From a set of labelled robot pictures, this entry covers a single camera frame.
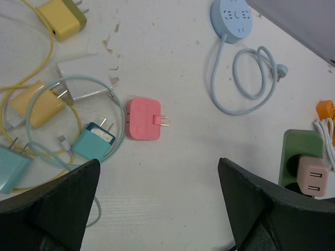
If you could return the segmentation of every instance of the round power strip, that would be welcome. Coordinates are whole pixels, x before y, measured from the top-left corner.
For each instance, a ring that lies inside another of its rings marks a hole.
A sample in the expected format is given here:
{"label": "round power strip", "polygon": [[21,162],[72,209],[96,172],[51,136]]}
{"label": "round power strip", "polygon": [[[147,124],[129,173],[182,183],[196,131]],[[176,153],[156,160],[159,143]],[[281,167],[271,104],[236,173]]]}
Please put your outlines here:
{"label": "round power strip", "polygon": [[251,9],[245,0],[215,0],[210,20],[220,38],[227,35],[226,43],[236,43],[252,30]]}

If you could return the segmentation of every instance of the gray panel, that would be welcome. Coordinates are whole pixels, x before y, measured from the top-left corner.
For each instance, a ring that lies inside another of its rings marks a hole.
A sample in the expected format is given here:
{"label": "gray panel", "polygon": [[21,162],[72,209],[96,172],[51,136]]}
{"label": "gray panel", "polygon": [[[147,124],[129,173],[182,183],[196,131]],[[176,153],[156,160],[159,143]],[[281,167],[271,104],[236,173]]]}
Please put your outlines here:
{"label": "gray panel", "polygon": [[335,66],[335,0],[247,0],[247,3]]}

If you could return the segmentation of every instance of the yellow charger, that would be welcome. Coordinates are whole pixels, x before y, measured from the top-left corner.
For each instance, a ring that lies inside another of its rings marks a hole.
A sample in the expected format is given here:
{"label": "yellow charger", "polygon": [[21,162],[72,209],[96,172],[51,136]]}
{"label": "yellow charger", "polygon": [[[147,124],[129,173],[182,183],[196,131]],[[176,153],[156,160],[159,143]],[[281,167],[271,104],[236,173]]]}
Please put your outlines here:
{"label": "yellow charger", "polygon": [[49,0],[36,10],[47,21],[55,38],[61,42],[85,28],[88,9],[82,12],[78,8],[82,3],[82,0],[77,3],[72,0]]}
{"label": "yellow charger", "polygon": [[[17,95],[9,101],[12,106],[22,117],[27,118],[27,111],[33,96],[44,87],[42,81],[38,81],[30,86],[24,92]],[[30,124],[35,128],[40,128],[58,112],[65,108],[65,105],[59,100],[67,91],[55,96],[51,90],[46,89],[39,95],[32,107]]]}

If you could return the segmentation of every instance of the green outlet adapter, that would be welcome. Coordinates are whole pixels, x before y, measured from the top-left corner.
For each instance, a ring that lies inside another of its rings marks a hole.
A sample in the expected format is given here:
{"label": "green outlet adapter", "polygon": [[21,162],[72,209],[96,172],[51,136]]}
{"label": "green outlet adapter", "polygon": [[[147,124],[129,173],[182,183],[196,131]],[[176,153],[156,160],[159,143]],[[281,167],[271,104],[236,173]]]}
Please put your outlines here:
{"label": "green outlet adapter", "polygon": [[284,134],[279,185],[295,191],[298,188],[297,178],[292,166],[296,166],[299,156],[307,155],[322,158],[323,140],[315,131],[287,130]]}

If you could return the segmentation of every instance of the teal cable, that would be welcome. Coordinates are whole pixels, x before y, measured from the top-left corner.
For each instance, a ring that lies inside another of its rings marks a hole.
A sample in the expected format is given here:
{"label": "teal cable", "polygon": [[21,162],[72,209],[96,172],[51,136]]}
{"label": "teal cable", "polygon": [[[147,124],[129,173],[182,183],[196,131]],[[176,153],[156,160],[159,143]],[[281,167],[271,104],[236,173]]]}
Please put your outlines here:
{"label": "teal cable", "polygon": [[[234,62],[233,62],[233,67],[232,67],[233,77],[234,77],[237,89],[240,91],[240,93],[244,97],[246,97],[248,99],[252,99],[252,100],[257,100],[264,95],[265,88],[266,88],[266,76],[265,76],[265,69],[264,69],[264,60],[268,61],[270,63],[271,68],[273,69],[273,71],[272,71],[273,82],[272,82],[272,86],[271,86],[269,94],[258,105],[254,106],[254,107],[252,107],[248,110],[244,110],[244,111],[231,111],[231,110],[226,109],[225,107],[223,107],[220,104],[220,102],[218,101],[218,99],[216,97],[216,93],[215,93],[215,76],[216,76],[216,73],[217,73],[217,70],[218,70],[218,66],[219,66],[221,55],[222,55],[222,51],[224,49],[224,45],[226,43],[226,38],[227,38],[227,35],[223,36],[222,39],[221,39],[221,44],[220,44],[220,47],[219,47],[219,51],[218,51],[218,54],[217,54],[216,59],[215,59],[215,64],[214,64],[214,67],[213,67],[213,71],[211,73],[210,95],[211,95],[211,98],[212,98],[214,104],[216,105],[216,107],[219,108],[219,110],[224,112],[225,114],[228,114],[228,115],[231,115],[231,116],[244,115],[244,114],[256,111],[257,109],[261,108],[272,97],[272,95],[273,95],[273,93],[276,89],[277,79],[278,79],[277,64],[276,64],[273,56],[271,55],[270,51],[263,46],[260,46],[257,49],[257,51],[254,50],[254,49],[243,49],[239,53],[237,53],[236,56],[235,56]],[[265,52],[267,58],[264,57],[263,55],[261,55],[261,51]],[[238,60],[245,53],[251,53],[251,54],[254,54],[254,55],[257,56],[257,63],[258,63],[258,65],[260,67],[260,70],[261,70],[262,86],[261,86],[260,91],[256,95],[252,95],[252,94],[250,94],[246,91],[246,89],[242,86],[240,78],[239,78],[238,73],[237,73]]]}
{"label": "teal cable", "polygon": [[[68,170],[69,172],[72,170],[72,168],[67,164],[65,163],[61,158],[59,158],[56,154],[54,154],[52,151],[50,151],[47,147],[45,147],[44,145],[38,143],[38,142],[34,142],[34,141],[30,141],[28,143],[29,145],[29,148],[31,149],[36,149],[35,146],[41,148],[43,151],[45,151],[46,153],[50,154],[51,157],[53,157],[56,161],[58,161],[66,170]],[[43,156],[43,154],[40,152],[40,151],[36,151],[36,154],[40,157]],[[101,215],[102,215],[102,209],[101,209],[101,205],[100,205],[100,202],[98,200],[98,198],[96,196],[94,196],[94,201],[98,207],[98,217],[90,224],[88,224],[86,226],[86,228],[90,227],[90,226],[93,226],[95,223],[97,223],[100,218],[101,218]]]}
{"label": "teal cable", "polygon": [[[47,89],[48,87],[51,87],[51,86],[55,85],[56,83],[58,83],[60,81],[69,80],[69,79],[88,80],[88,81],[91,81],[91,82],[94,82],[94,83],[97,83],[97,84],[100,84],[100,85],[106,87],[113,94],[113,96],[114,96],[114,98],[115,98],[118,106],[120,107],[121,116],[122,116],[122,131],[121,131],[121,135],[120,135],[120,138],[118,139],[118,141],[115,143],[114,147],[112,147],[110,149],[110,151],[106,154],[105,158],[102,160],[102,163],[103,163],[103,162],[109,160],[120,149],[120,147],[121,147],[121,145],[122,145],[122,143],[123,143],[123,141],[125,139],[125,121],[126,121],[125,109],[122,106],[122,103],[121,103],[120,99],[118,98],[117,94],[114,92],[114,90],[111,88],[110,85],[108,85],[108,84],[106,84],[106,83],[104,83],[104,82],[102,82],[102,81],[100,81],[100,80],[98,80],[96,78],[90,77],[90,76],[73,75],[73,76],[59,78],[59,79],[53,80],[53,81],[45,84],[43,88],[39,89],[38,92],[35,93],[35,95],[33,96],[32,100],[30,102],[30,105],[28,107],[27,117],[26,117],[26,131],[27,131],[28,140],[29,140],[29,142],[34,142],[33,139],[32,139],[32,137],[31,137],[31,134],[30,134],[30,123],[29,123],[29,120],[30,120],[30,116],[31,116],[32,107],[33,107],[33,105],[34,105],[37,97],[45,89]],[[31,146],[31,150],[33,152],[35,152],[41,159],[43,159],[48,164],[63,168],[63,165],[60,164],[59,161],[53,161],[51,159],[48,159],[45,156],[42,156],[41,155],[42,153],[34,145]],[[71,169],[74,169],[74,168],[79,167],[79,165],[72,165],[72,166],[69,166],[69,167]]]}

